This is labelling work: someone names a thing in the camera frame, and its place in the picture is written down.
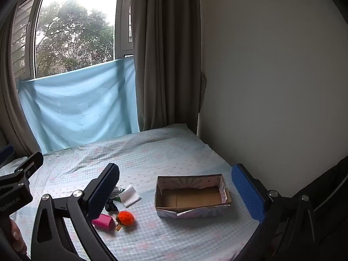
human hand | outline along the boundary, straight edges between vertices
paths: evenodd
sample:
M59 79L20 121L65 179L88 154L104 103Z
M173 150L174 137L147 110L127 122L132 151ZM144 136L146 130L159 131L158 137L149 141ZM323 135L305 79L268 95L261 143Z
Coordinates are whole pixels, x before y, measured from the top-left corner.
M20 229L14 220L11 220L11 232L15 242L12 244L12 247L15 251L20 252L21 254L27 254L27 245L24 242Z

tree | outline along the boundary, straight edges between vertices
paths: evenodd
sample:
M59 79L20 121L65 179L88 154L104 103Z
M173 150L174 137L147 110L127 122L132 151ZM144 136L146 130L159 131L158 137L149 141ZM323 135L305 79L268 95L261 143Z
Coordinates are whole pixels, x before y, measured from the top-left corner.
M114 27L98 10L76 0L42 7L36 32L37 77L88 67L114 58Z

bed sheet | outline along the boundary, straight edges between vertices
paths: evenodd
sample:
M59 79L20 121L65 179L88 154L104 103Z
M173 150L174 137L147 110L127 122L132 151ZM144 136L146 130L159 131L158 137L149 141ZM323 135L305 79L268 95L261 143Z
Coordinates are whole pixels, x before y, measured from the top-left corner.
M134 229L110 233L98 230L102 240L119 261L138 260L233 260L259 222L253 220L231 180L231 166L186 125L130 134L111 141L72 147L44 156L43 166L30 178L34 200L12 218L28 244L40 198L54 198L84 189L108 163L120 168L117 184L132 184L141 200L128 207L136 219ZM154 208L159 175L205 175L222 173L232 204L226 214L215 218L160 218ZM119 210L125 207L117 203ZM71 239L80 257L89 260L74 228L66 220Z

cardboard box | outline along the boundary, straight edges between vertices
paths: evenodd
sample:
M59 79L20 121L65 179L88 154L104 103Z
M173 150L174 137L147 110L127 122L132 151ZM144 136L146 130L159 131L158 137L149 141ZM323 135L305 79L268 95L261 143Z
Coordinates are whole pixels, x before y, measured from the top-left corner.
M205 218L223 214L231 196L222 174L159 176L154 203L160 217Z

blue cloth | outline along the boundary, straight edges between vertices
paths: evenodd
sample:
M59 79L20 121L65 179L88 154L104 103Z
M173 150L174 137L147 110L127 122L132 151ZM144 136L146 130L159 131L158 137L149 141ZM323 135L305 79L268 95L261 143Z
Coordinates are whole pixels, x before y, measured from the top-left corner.
M232 167L231 175L232 181L243 199L250 216L262 223L265 218L263 199L238 164Z
M18 95L43 153L139 132L133 57L21 81Z

